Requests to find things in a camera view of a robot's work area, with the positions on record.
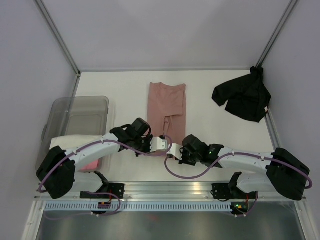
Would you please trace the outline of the dusty pink t-shirt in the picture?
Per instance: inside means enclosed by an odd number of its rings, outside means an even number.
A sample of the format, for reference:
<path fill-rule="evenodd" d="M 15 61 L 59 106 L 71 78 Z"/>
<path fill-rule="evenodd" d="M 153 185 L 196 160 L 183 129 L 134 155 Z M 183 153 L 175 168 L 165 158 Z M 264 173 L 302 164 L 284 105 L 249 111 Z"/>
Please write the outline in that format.
<path fill-rule="evenodd" d="M 167 135 L 174 144 L 182 144 L 186 137 L 186 88 L 185 84 L 149 84 L 147 123 L 153 136 Z"/>

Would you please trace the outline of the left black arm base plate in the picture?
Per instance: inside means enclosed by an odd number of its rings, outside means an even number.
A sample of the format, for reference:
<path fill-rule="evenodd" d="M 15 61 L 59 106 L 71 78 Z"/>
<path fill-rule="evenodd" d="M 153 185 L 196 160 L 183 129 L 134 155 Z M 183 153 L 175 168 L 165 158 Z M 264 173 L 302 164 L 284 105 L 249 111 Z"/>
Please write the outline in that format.
<path fill-rule="evenodd" d="M 123 199 L 125 193 L 124 183 L 108 183 L 101 186 L 94 193 L 89 193 L 87 191 L 80 192 L 81 199 L 114 199 L 117 196 L 119 199 Z"/>

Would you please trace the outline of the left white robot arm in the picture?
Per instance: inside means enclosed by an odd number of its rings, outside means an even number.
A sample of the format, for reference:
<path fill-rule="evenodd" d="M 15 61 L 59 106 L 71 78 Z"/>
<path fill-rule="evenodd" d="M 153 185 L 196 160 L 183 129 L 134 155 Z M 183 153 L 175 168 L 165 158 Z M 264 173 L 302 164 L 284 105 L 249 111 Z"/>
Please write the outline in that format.
<path fill-rule="evenodd" d="M 105 156 L 132 150 L 144 155 L 150 152 L 151 126 L 142 118 L 137 118 L 132 124 L 115 127 L 100 139 L 69 149 L 59 145 L 50 149 L 36 171 L 40 181 L 38 192 L 48 193 L 52 199 L 59 199 L 69 192 L 81 179 L 79 191 L 91 191 L 98 198 L 104 198 L 109 193 L 109 185 L 96 173 L 85 176 L 80 169 L 91 162 Z"/>

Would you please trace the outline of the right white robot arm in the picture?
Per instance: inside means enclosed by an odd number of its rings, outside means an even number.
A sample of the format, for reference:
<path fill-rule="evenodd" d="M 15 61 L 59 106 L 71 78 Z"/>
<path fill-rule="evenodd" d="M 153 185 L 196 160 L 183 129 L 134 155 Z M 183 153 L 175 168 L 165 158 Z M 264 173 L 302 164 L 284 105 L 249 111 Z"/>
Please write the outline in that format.
<path fill-rule="evenodd" d="M 221 144 L 207 145 L 191 134 L 182 141 L 181 153 L 182 164 L 236 170 L 228 184 L 228 192 L 235 198 L 244 193 L 276 191 L 287 199 L 300 201 L 304 191 L 313 186 L 310 169 L 284 148 L 242 152 Z"/>

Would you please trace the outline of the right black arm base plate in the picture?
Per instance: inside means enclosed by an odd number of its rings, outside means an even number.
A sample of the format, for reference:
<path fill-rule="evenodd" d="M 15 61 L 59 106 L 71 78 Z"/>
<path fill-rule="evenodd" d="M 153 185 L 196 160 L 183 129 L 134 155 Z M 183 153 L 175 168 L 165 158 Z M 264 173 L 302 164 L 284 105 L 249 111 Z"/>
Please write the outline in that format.
<path fill-rule="evenodd" d="M 249 200 L 256 198 L 256 192 L 245 193 L 235 186 L 229 186 L 228 183 L 213 183 L 211 185 L 211 195 L 215 200 L 227 202 L 229 200 Z"/>

